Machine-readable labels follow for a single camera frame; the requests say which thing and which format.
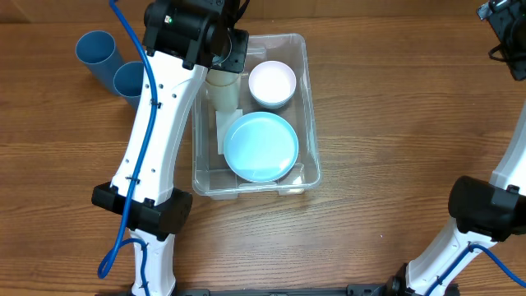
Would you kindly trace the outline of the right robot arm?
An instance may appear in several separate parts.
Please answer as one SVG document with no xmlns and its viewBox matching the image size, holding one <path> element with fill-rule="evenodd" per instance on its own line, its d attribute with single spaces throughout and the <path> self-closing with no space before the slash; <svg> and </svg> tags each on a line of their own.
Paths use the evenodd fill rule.
<svg viewBox="0 0 526 296">
<path fill-rule="evenodd" d="M 491 60 L 505 63 L 511 76 L 525 78 L 525 3 L 489 1 L 477 10 L 499 43 Z M 454 278 L 480 253 L 489 256 L 516 284 L 524 280 L 511 272 L 491 247 L 510 235 L 525 233 L 525 116 L 521 115 L 511 142 L 489 181 L 462 176 L 450 191 L 450 218 L 427 249 L 403 265 L 374 295 L 457 295 Z"/>
</svg>

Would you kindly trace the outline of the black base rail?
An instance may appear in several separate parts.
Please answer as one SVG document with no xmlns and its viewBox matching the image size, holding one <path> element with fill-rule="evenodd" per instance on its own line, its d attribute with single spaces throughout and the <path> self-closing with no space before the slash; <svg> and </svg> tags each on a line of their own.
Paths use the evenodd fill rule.
<svg viewBox="0 0 526 296">
<path fill-rule="evenodd" d="M 384 284 L 349 284 L 343 288 L 305 289 L 241 289 L 211 291 L 208 289 L 180 289 L 176 296 L 372 296 L 383 295 Z"/>
</svg>

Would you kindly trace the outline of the beige cup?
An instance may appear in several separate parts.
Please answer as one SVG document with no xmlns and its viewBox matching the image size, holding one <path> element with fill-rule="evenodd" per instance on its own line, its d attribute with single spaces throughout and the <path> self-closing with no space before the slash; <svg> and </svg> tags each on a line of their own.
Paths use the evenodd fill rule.
<svg viewBox="0 0 526 296">
<path fill-rule="evenodd" d="M 239 106 L 240 75 L 209 70 L 205 79 L 206 95 L 216 111 L 231 113 Z"/>
</svg>

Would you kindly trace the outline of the dark blue cup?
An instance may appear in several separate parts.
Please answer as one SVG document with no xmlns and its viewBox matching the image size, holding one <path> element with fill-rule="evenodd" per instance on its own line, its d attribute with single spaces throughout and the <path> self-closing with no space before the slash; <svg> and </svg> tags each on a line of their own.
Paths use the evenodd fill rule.
<svg viewBox="0 0 526 296">
<path fill-rule="evenodd" d="M 103 30 L 84 34 L 76 43 L 76 56 L 112 94 L 118 95 L 114 76 L 124 64 L 114 37 Z"/>
<path fill-rule="evenodd" d="M 135 110 L 138 109 L 142 86 L 144 66 L 140 61 L 127 62 L 120 66 L 113 77 L 113 85 L 117 93 Z"/>
</svg>

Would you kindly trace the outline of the dark blue cup front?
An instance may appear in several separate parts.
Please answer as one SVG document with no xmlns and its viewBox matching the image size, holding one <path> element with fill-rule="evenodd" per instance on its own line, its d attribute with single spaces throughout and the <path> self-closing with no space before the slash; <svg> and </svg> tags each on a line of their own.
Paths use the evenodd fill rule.
<svg viewBox="0 0 526 296">
<path fill-rule="evenodd" d="M 113 77 L 113 85 L 117 93 L 135 110 L 138 109 L 142 86 L 144 66 L 140 61 L 127 62 L 120 66 Z"/>
</svg>

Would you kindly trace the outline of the light blue bowl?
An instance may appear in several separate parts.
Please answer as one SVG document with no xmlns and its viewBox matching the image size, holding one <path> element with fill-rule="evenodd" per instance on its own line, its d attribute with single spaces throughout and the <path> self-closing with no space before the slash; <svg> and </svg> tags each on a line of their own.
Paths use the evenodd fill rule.
<svg viewBox="0 0 526 296">
<path fill-rule="evenodd" d="M 280 109 L 280 108 L 283 108 L 288 103 L 288 101 L 285 100 L 285 101 L 281 101 L 281 102 L 267 102 L 267 101 L 257 100 L 257 103 L 262 108 L 266 108 L 266 109 Z"/>
</svg>

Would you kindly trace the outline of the light blue plate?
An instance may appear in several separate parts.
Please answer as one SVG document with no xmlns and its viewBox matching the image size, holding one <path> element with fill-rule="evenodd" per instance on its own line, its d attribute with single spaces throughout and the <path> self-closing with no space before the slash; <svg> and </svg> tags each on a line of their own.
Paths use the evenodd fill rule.
<svg viewBox="0 0 526 296">
<path fill-rule="evenodd" d="M 228 128 L 223 153 L 237 176 L 252 183 L 273 182 L 295 165 L 299 140 L 284 118 L 270 112 L 253 112 L 241 116 Z"/>
</svg>

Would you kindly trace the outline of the clear plastic storage bin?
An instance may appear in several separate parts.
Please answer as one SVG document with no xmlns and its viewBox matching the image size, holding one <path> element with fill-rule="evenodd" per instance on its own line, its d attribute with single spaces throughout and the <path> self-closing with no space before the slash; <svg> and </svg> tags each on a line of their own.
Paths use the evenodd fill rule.
<svg viewBox="0 0 526 296">
<path fill-rule="evenodd" d="M 193 163 L 192 186 L 201 196 L 215 200 L 235 199 L 242 193 L 278 192 L 301 194 L 321 182 L 321 162 L 316 136 L 316 118 L 311 96 L 305 39 L 296 33 L 252 35 L 249 37 L 245 68 L 240 75 L 238 109 L 243 115 L 263 108 L 251 96 L 248 79 L 251 70 L 265 61 L 280 61 L 292 68 L 297 87 L 292 99 L 273 112 L 287 120 L 299 140 L 299 155 L 293 168 L 271 183 L 251 183 L 237 176 L 217 152 L 215 108 L 202 86 L 192 106 Z"/>
</svg>

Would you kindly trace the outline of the pink bowl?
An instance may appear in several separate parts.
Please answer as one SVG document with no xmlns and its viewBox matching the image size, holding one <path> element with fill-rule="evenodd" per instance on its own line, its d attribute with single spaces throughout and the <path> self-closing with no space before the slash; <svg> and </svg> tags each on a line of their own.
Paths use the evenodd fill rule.
<svg viewBox="0 0 526 296">
<path fill-rule="evenodd" d="M 249 91 L 256 100 L 289 101 L 296 90 L 297 80 L 292 68 L 279 61 L 266 61 L 255 66 L 248 79 Z"/>
</svg>

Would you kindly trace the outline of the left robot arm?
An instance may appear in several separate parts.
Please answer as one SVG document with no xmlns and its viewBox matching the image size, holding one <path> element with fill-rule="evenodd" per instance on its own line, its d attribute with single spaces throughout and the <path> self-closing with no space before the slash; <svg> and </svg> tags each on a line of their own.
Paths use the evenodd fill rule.
<svg viewBox="0 0 526 296">
<path fill-rule="evenodd" d="M 238 74 L 249 34 L 236 28 L 240 0 L 156 0 L 145 9 L 145 33 L 133 35 L 144 69 L 141 97 L 122 163 L 94 188 L 93 204 L 120 215 L 115 244 L 97 275 L 110 272 L 119 250 L 132 245 L 131 295 L 174 295 L 174 240 L 187 221 L 192 196 L 174 186 L 187 118 L 210 70 Z"/>
</svg>

